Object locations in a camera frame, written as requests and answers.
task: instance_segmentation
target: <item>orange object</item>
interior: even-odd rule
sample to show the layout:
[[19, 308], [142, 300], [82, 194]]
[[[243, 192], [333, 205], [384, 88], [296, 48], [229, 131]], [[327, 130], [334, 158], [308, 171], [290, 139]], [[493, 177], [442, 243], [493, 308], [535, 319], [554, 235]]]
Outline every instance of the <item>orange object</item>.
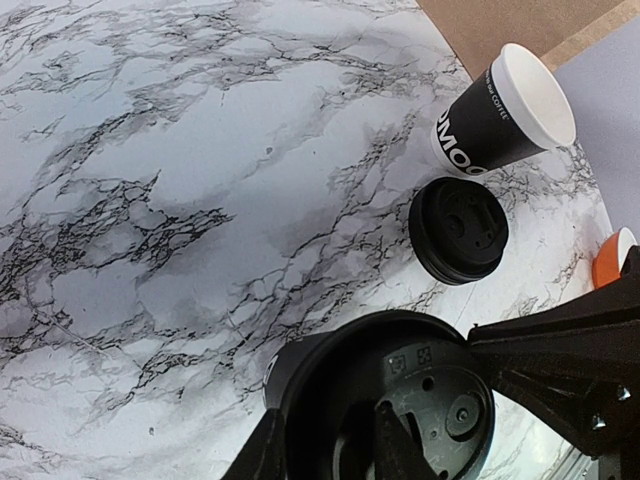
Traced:
[[618, 280], [629, 250], [637, 244], [627, 227], [611, 235], [593, 261], [593, 285], [600, 288]]

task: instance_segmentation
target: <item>white marble countertop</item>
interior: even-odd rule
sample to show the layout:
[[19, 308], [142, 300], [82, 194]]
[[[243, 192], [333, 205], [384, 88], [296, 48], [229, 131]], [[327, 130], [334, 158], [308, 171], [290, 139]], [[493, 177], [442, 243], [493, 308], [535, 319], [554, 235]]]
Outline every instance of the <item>white marble countertop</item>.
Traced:
[[[413, 0], [5, 0], [0, 44], [2, 478], [216, 479], [285, 341], [591, 288], [611, 227], [579, 147], [484, 178], [511, 228], [489, 278], [417, 262], [427, 134], [469, 78]], [[497, 416], [485, 478], [568, 449]]]

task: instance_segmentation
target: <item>black coffee cup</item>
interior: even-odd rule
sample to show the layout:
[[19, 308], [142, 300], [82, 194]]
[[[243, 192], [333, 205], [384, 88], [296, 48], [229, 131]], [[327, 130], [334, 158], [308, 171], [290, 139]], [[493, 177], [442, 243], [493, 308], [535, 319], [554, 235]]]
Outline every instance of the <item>black coffee cup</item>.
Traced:
[[481, 175], [575, 138], [571, 106], [553, 74], [510, 43], [438, 118], [431, 146], [447, 170]]

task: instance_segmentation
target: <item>tumbler lid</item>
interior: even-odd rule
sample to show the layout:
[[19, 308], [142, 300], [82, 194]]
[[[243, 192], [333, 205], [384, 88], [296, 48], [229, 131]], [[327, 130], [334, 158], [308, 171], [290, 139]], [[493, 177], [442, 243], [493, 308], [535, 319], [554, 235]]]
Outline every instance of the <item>tumbler lid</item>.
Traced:
[[493, 272], [507, 244], [507, 217], [482, 185], [439, 178], [414, 198], [409, 212], [411, 244], [437, 280], [462, 285]]

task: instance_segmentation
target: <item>brown cardboard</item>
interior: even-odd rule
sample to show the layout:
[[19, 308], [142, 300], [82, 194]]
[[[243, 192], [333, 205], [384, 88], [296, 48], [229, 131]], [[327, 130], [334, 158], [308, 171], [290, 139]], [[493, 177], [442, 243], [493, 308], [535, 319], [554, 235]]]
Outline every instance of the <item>brown cardboard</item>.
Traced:
[[[418, 0], [418, 3], [440, 29], [470, 75], [476, 78], [498, 56], [501, 47], [509, 42], [524, 45], [540, 57], [550, 54], [548, 60], [553, 64], [551, 66], [557, 66], [558, 62], [566, 61], [579, 53], [585, 48], [585, 44], [588, 46], [602, 38], [603, 25], [609, 26], [608, 31], [620, 26], [620, 19], [628, 17], [629, 8], [635, 8], [632, 4], [637, 6], [639, 2]], [[614, 14], [609, 18], [612, 10], [619, 15]], [[609, 21], [599, 22], [603, 16]], [[589, 34], [589, 27], [592, 25], [599, 26], [595, 29], [599, 33]], [[581, 32], [581, 40], [572, 42], [574, 35]]]

